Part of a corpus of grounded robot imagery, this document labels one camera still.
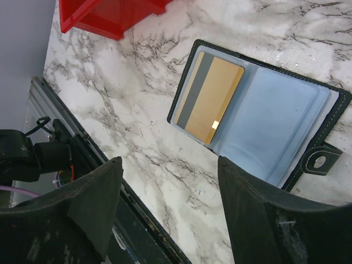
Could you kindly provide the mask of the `black leather card holder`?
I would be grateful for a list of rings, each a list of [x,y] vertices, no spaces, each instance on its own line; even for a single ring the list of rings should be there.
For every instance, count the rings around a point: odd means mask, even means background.
[[[205,51],[245,68],[210,144],[172,119],[188,72]],[[238,52],[196,40],[181,76],[167,121],[218,156],[285,191],[302,174],[325,176],[342,151],[325,139],[351,101],[351,93]]]

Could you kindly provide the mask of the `yellow credit card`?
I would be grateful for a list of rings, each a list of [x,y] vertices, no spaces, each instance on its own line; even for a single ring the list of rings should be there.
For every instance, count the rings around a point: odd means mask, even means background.
[[[199,52],[172,122],[201,143],[210,144],[244,72],[241,65]]]

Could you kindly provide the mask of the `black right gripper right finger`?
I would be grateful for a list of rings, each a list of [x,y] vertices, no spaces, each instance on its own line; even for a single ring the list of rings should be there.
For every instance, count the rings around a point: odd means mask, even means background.
[[[236,263],[351,263],[351,206],[311,201],[218,158]]]

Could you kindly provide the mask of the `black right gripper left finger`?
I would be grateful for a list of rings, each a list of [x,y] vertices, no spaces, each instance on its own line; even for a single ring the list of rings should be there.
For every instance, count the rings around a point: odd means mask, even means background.
[[[105,261],[123,180],[122,158],[13,208],[1,209],[1,263]]]

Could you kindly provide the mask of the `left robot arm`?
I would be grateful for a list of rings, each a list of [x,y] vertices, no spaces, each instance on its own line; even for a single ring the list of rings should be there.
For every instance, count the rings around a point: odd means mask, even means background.
[[[74,150],[57,133],[33,142],[30,133],[1,130],[1,208],[11,208],[78,178]]]

